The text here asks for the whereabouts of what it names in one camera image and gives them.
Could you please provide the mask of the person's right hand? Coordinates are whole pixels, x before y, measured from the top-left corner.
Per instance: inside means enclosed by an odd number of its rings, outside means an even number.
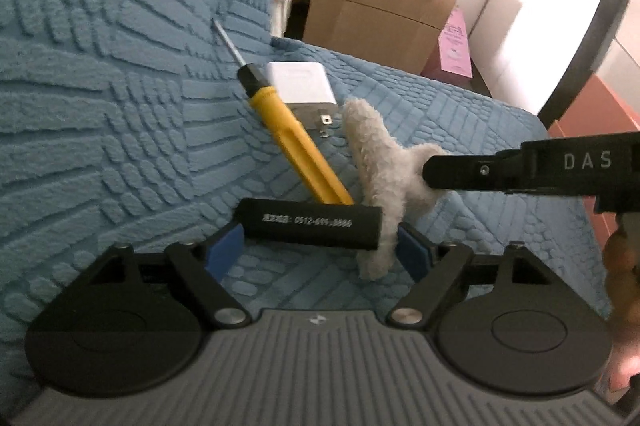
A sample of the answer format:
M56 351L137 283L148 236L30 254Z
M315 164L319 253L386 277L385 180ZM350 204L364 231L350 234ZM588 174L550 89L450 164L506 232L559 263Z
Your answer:
M608 398L620 399L639 374L639 242L619 227L605 243L605 292L611 303L608 331L613 352L604 388Z

